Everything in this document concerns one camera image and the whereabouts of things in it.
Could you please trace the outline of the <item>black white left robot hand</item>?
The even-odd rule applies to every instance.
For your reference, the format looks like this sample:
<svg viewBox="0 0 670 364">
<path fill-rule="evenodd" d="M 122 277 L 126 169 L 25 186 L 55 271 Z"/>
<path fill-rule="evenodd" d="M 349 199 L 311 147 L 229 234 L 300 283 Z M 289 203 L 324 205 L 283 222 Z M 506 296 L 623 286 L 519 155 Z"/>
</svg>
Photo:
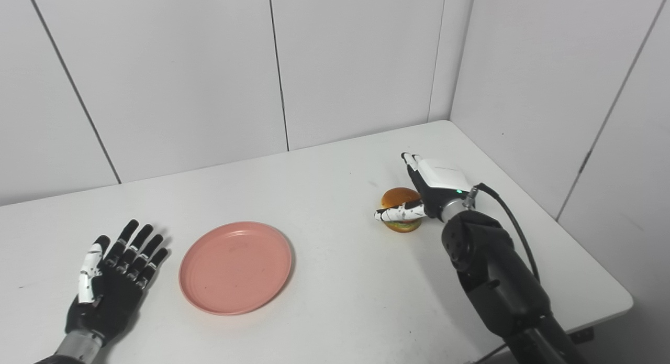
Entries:
<svg viewBox="0 0 670 364">
<path fill-rule="evenodd" d="M 122 335 L 169 254 L 163 243 L 152 225 L 137 220 L 130 220 L 116 240 L 98 237 L 77 276 L 65 333 L 91 333 L 103 345 Z"/>
</svg>

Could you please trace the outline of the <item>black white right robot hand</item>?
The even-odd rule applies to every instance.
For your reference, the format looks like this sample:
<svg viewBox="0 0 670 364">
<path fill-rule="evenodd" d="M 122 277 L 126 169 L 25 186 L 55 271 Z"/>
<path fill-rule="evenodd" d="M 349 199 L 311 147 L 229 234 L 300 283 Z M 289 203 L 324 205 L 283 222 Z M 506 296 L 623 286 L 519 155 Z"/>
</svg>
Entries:
<svg viewBox="0 0 670 364">
<path fill-rule="evenodd" d="M 474 209 L 472 185 L 459 167 L 410 152 L 402 152 L 400 156 L 420 197 L 378 209 L 374 214 L 375 220 L 404 222 L 428 217 L 447 223 L 458 213 Z"/>
</svg>

